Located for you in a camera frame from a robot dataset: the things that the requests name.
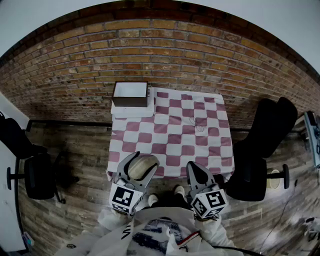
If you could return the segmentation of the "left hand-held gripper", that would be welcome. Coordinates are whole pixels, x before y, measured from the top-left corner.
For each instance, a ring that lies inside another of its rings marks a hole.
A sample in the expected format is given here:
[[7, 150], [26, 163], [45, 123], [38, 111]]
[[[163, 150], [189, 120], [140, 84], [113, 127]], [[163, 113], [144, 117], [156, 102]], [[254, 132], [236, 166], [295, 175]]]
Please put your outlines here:
[[158, 161], [139, 164], [134, 167], [133, 179], [130, 179], [129, 166], [139, 155], [140, 151], [131, 153], [118, 164], [116, 177], [111, 185], [110, 206], [126, 214], [132, 214], [135, 211], [159, 166]]

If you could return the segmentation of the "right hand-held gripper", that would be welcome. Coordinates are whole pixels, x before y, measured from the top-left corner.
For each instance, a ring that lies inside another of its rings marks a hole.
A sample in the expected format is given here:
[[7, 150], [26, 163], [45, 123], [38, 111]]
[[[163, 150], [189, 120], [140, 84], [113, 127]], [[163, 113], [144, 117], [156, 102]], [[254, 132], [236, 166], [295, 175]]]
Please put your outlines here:
[[[201, 219], [209, 218], [219, 214], [228, 206], [224, 190], [215, 183], [213, 174], [205, 166], [189, 161], [186, 170], [191, 189], [186, 200], [196, 216]], [[200, 187], [206, 188], [196, 193]]]

